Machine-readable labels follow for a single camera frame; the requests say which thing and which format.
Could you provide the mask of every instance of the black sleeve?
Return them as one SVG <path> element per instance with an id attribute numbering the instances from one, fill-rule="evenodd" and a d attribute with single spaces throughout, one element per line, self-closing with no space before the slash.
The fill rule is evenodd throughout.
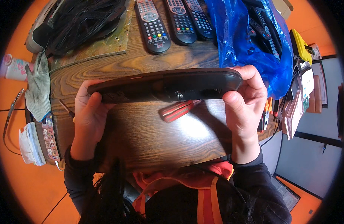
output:
<path id="1" fill-rule="evenodd" d="M 247 204 L 252 205 L 252 218 L 256 223 L 291 223 L 290 212 L 282 195 L 272 184 L 271 175 L 263 163 L 261 149 L 258 157 L 250 163 L 229 162 L 234 167 L 234 186 Z"/>
<path id="2" fill-rule="evenodd" d="M 69 147 L 65 153 L 65 186 L 77 211 L 80 213 L 85 205 L 88 193 L 94 190 L 93 159 L 78 161 L 71 158 Z"/>

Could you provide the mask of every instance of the wire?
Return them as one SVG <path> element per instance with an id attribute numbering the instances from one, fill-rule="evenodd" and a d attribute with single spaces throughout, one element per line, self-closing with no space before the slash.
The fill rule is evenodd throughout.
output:
<path id="1" fill-rule="evenodd" d="M 67 195 L 66 194 L 60 199 L 60 201 L 53 207 L 53 209 L 51 209 L 51 211 L 49 212 L 49 214 L 44 218 L 43 222 L 41 224 L 43 224 L 45 222 L 45 220 L 49 217 L 49 215 L 53 212 L 53 210 L 56 208 L 56 206 L 58 206 L 58 204 L 62 201 L 62 199 L 64 199 L 64 197 Z"/>
<path id="2" fill-rule="evenodd" d="M 64 171 L 64 170 L 65 170 L 65 169 L 60 169 L 59 163 L 58 163 L 58 161 L 56 161 L 56 160 L 55 160 L 55 164 L 56 164 L 56 166 L 58 167 L 58 169 L 59 169 L 60 171 Z"/>

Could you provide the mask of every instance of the cardboard box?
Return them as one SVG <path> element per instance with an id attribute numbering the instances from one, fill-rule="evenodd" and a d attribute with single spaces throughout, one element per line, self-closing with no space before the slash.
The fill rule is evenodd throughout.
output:
<path id="1" fill-rule="evenodd" d="M 285 20 L 289 18 L 291 11 L 294 10 L 294 7 L 288 0 L 273 0 L 273 4 Z"/>

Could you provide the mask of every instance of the blue plastic bag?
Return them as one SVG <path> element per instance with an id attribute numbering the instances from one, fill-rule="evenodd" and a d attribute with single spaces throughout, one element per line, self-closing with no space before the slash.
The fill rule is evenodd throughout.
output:
<path id="1" fill-rule="evenodd" d="M 292 79 L 293 50 L 289 29 L 271 0 L 260 2 L 279 34 L 282 43 L 280 62 L 249 41 L 248 11 L 241 0 L 205 0 L 217 33 L 219 66 L 254 65 L 268 89 L 268 97 L 280 99 L 288 91 Z"/>

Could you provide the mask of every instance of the sticker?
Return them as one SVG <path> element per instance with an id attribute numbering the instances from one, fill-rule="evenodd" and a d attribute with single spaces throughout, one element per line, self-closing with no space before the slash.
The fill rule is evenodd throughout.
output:
<path id="1" fill-rule="evenodd" d="M 46 128 L 43 130 L 43 132 L 44 132 L 44 138 L 45 139 L 48 139 L 49 138 L 49 136 L 48 136 L 48 130 L 46 130 Z"/>

